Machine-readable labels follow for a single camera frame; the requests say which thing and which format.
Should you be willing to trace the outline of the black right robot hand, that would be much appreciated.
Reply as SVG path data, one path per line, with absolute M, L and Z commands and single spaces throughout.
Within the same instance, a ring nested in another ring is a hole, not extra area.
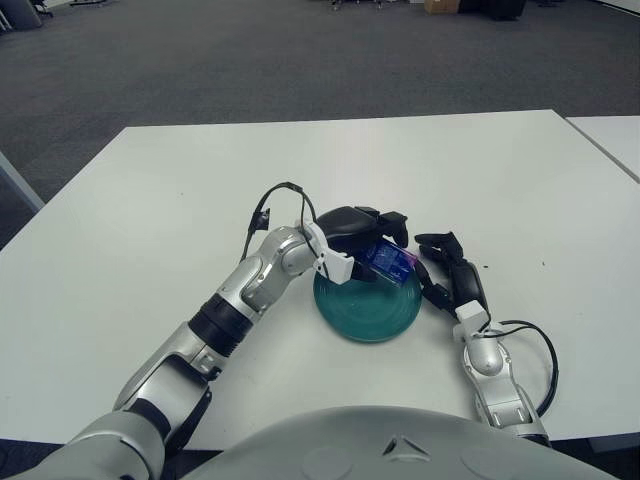
M 464 257 L 464 250 L 454 233 L 424 233 L 414 239 L 422 256 L 435 262 L 449 280 L 449 288 L 434 283 L 424 264 L 417 260 L 414 270 L 422 286 L 423 297 L 452 316 L 456 316 L 458 307 L 472 301 L 477 301 L 490 315 L 478 270 Z

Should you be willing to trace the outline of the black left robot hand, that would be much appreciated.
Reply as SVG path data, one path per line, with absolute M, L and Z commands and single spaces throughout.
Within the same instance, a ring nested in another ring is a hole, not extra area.
M 295 227 L 309 244 L 313 268 L 328 281 L 342 285 L 350 280 L 374 282 L 378 273 L 367 252 L 385 238 L 400 248 L 409 243 L 407 217 L 370 207 L 343 206 L 314 220 L 301 219 Z

